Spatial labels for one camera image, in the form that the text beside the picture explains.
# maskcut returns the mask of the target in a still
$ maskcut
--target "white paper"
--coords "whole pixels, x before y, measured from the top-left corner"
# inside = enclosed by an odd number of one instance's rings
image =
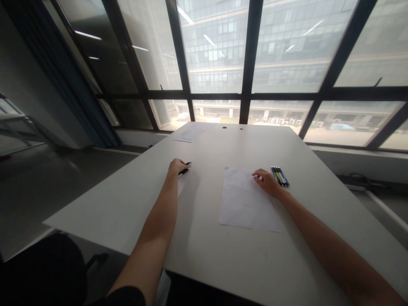
[[[194,122],[190,128],[201,129],[201,130],[211,130],[215,126],[215,123],[208,122]]]
[[[181,134],[173,137],[173,140],[184,141],[184,142],[193,142],[198,136],[201,135],[203,129],[192,129],[189,128],[187,131],[182,132]]]
[[[254,170],[225,167],[219,223],[280,232],[270,196],[254,181]]]

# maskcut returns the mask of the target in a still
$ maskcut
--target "forearm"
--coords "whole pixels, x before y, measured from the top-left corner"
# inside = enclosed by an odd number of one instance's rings
[[[163,188],[157,198],[140,233],[139,242],[161,238],[170,242],[177,220],[178,173],[168,173]]]
[[[177,219],[178,173],[169,172],[126,266],[109,291],[139,288],[152,305]]]
[[[279,200],[324,269],[354,303],[364,304],[375,296],[377,302],[405,304],[379,273],[290,193],[282,192]]]

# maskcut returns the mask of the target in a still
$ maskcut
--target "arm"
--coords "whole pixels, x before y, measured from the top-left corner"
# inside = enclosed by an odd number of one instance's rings
[[[179,172],[188,166],[174,159],[167,173],[163,188],[125,267],[109,293],[124,286],[141,290],[146,305],[152,305],[170,239],[177,219],[177,181]]]
[[[357,305],[406,305],[398,293],[342,238],[279,186],[266,170],[253,173],[255,181],[277,198],[292,217],[323,268]]]

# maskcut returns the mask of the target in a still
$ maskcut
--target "white wall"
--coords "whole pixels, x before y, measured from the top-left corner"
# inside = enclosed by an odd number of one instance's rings
[[[168,134],[117,130],[123,144],[149,147]],[[370,179],[408,184],[408,154],[370,152],[327,147],[310,147],[326,166],[338,175],[361,173]]]
[[[408,154],[311,147],[335,174],[361,173],[370,179],[408,184]]]
[[[92,144],[1,4],[0,91],[48,130],[57,145],[80,149]]]
[[[133,130],[116,130],[124,145],[137,147],[149,147],[163,140],[168,134],[142,132]]]

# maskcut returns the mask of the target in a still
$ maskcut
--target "black chair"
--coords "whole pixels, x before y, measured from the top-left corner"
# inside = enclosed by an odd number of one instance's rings
[[[86,273],[103,263],[107,253],[94,255],[85,264],[79,247],[66,235],[44,238],[0,265],[4,305],[83,305],[87,295]]]

